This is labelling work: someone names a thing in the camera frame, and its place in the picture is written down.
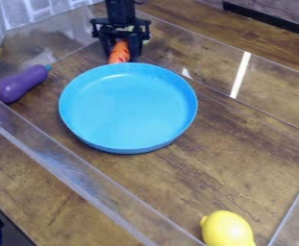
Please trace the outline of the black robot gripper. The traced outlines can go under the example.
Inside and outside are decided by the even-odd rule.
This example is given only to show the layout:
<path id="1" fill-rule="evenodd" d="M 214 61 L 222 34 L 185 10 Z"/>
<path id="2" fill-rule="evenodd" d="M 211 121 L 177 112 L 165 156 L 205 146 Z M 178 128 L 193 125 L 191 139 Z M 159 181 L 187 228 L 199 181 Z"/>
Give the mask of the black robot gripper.
<path id="1" fill-rule="evenodd" d="M 135 14 L 135 6 L 143 5 L 149 0 L 106 0 L 107 17 L 92 18 L 90 24 L 92 25 L 92 36 L 99 37 L 103 33 L 103 28 L 108 27 L 112 30 L 133 26 L 137 30 L 142 26 L 146 30 L 139 35 L 129 37 L 130 60 L 135 62 L 142 56 L 143 40 L 150 39 L 150 21 L 139 19 Z M 115 39 L 111 36 L 103 35 L 99 37 L 103 51 L 107 55 L 111 54 Z"/>

